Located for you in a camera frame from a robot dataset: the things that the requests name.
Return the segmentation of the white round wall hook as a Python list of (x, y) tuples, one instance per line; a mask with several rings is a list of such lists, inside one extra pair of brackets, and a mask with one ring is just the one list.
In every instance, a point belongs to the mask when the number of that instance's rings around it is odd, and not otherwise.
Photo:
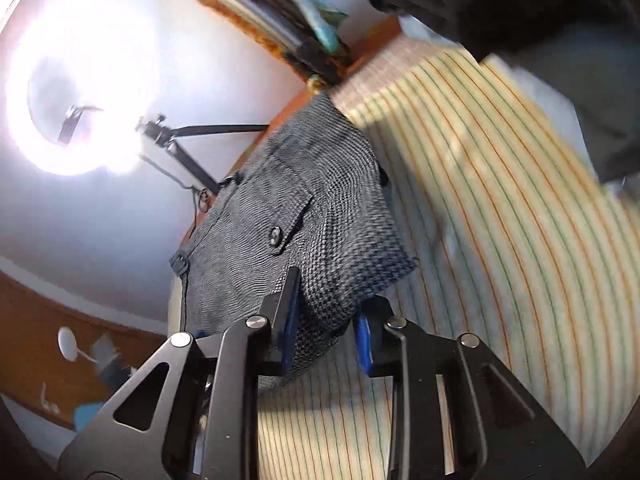
[(58, 350), (66, 361), (75, 362), (78, 359), (78, 345), (73, 331), (66, 326), (58, 330)]

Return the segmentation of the hanging colourful rack items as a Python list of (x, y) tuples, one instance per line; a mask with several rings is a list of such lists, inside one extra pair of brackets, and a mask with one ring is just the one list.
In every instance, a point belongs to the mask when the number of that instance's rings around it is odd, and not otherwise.
[(223, 16), (256, 44), (286, 64), (303, 81), (312, 78), (334, 86), (352, 62), (349, 47), (324, 50), (312, 27), (291, 0), (198, 0)]

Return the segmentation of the striped yellow bed sheet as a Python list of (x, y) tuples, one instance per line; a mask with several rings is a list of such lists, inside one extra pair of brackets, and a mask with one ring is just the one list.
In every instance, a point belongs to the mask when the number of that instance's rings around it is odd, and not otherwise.
[[(416, 265), (378, 295), (429, 334), (479, 336), (594, 462), (639, 396), (637, 203), (463, 49), (323, 94), (369, 140)], [(358, 365), (349, 322), (305, 373), (262, 378), (260, 476), (384, 478), (392, 393)]]

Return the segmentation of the grey checked woven pants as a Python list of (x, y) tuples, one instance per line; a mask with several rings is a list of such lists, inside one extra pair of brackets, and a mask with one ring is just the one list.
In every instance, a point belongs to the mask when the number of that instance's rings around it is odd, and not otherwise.
[(224, 332), (302, 278), (294, 375), (341, 337), (360, 304), (416, 266), (390, 212), (367, 137), (318, 94), (224, 180), (203, 222), (170, 259), (182, 326)]

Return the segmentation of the black folded clothes pile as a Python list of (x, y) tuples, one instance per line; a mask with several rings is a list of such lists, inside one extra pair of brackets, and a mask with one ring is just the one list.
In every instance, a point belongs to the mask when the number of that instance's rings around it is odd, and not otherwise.
[(369, 0), (477, 61), (498, 54), (576, 108), (603, 183), (639, 172), (639, 0)]

